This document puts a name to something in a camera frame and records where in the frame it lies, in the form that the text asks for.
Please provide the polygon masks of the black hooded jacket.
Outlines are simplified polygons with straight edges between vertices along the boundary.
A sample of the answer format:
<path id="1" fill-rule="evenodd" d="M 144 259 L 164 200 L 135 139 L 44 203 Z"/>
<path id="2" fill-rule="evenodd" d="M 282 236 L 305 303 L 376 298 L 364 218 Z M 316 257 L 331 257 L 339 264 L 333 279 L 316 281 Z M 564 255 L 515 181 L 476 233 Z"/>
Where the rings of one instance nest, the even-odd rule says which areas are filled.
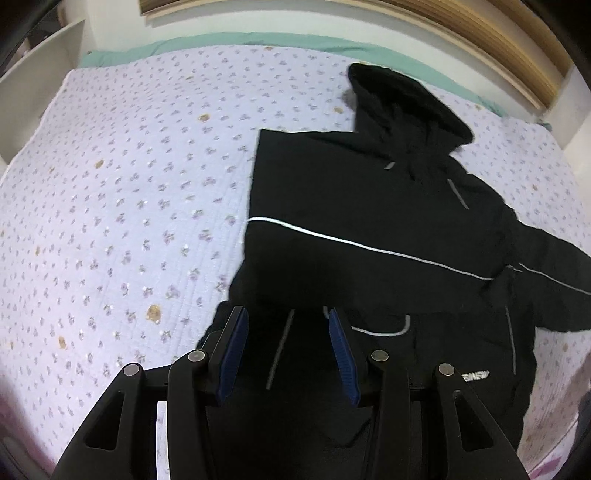
<path id="1" fill-rule="evenodd" d="M 356 479 L 372 397 L 342 374 L 345 321 L 424 390 L 454 366 L 512 446 L 535 332 L 590 326 L 590 259 L 522 223 L 454 152 L 470 128 L 417 81 L 353 64 L 350 132 L 259 134 L 243 260 L 224 317 L 249 314 L 235 390 L 211 413 L 216 479 Z"/>

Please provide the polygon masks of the floral quilted bedspread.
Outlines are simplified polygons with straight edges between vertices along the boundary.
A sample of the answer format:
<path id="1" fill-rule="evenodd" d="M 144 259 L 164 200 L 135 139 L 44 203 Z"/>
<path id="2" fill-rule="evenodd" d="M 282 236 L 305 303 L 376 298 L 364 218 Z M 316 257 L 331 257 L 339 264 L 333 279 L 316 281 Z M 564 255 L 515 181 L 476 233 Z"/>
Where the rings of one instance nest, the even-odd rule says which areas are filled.
<path id="1" fill-rule="evenodd" d="M 153 97 L 98 69 L 65 78 L 1 179 L 1 401 L 53 475 L 129 363 L 172 364 L 204 342 L 242 265 L 259 134 L 350 132 L 353 102 L 191 87 Z M 590 259 L 573 175 L 541 125 L 480 114 L 454 152 L 527 226 Z M 549 479 L 587 445 L 590 326 L 535 332 L 522 439 L 528 478 Z M 169 475 L 167 405 L 155 479 Z"/>

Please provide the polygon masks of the wooden slatted headboard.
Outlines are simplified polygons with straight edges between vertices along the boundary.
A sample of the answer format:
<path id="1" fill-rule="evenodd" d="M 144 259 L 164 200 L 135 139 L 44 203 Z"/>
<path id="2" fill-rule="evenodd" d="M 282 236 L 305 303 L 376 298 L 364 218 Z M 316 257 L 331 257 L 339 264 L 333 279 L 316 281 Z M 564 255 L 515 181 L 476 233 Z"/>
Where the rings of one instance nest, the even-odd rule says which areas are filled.
<path id="1" fill-rule="evenodd" d="M 192 34 L 276 32 L 379 46 L 470 92 L 527 111 L 559 97 L 574 67 L 550 28 L 519 1 L 136 1 L 143 25 Z"/>

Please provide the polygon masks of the green bed sheet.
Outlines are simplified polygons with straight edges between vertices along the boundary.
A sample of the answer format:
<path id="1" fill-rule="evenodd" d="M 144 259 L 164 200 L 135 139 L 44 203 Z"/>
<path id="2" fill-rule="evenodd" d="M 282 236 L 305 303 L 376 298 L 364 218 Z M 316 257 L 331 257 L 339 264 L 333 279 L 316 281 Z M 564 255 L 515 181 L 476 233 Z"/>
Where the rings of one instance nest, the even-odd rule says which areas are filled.
<path id="1" fill-rule="evenodd" d="M 80 63 L 115 86 L 153 97 L 191 87 L 220 95 L 257 91 L 278 102 L 296 95 L 331 105 L 353 102 L 380 122 L 423 118 L 470 126 L 478 115 L 507 118 L 499 105 L 433 68 L 369 44 L 303 35 L 212 34 L 176 38 L 126 52 L 93 51 Z"/>

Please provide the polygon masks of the white shelf unit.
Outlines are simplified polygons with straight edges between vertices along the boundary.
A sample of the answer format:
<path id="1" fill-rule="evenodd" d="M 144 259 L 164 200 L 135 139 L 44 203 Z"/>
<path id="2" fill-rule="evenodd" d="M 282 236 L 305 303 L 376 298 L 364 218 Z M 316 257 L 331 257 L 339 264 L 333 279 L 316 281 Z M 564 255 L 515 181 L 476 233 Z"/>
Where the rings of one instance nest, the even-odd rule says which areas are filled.
<path id="1" fill-rule="evenodd" d="M 71 23 L 16 62 L 1 78 L 1 165 L 36 131 L 67 74 L 77 67 L 85 21 Z"/>

